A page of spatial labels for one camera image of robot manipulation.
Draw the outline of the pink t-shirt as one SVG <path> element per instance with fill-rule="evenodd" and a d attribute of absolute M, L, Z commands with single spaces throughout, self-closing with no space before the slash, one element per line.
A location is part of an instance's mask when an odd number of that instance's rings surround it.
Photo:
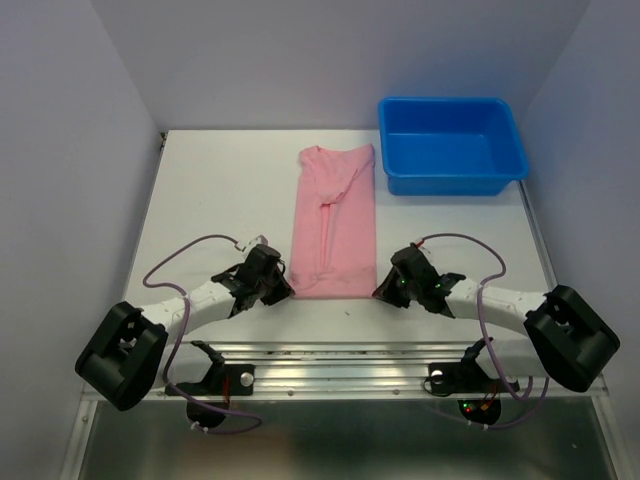
<path fill-rule="evenodd" d="M 377 285 L 375 151 L 299 154 L 289 283 L 297 299 L 363 299 Z"/>

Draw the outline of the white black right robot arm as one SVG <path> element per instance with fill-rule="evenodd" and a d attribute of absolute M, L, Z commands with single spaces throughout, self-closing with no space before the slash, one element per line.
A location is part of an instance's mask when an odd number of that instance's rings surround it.
<path fill-rule="evenodd" d="M 499 341 L 482 330 L 461 360 L 430 365 L 435 395 L 517 392 L 521 378 L 548 378 L 565 389 L 587 391 L 620 347 L 604 320 L 572 288 L 547 293 L 482 286 L 459 273 L 439 273 L 425 249 L 411 244 L 391 258 L 375 299 L 397 308 L 416 302 L 451 319 L 476 320 L 519 334 Z"/>

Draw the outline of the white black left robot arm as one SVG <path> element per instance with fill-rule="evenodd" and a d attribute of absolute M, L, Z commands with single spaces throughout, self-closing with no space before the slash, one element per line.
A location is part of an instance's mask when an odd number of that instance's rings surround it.
<path fill-rule="evenodd" d="M 136 406 L 164 383 L 174 347 L 193 330 L 251 309 L 274 305 L 293 294 L 281 254 L 256 244 L 244 260 L 201 286 L 163 302 L 136 307 L 127 301 L 106 313 L 75 363 L 75 372 L 116 409 Z"/>

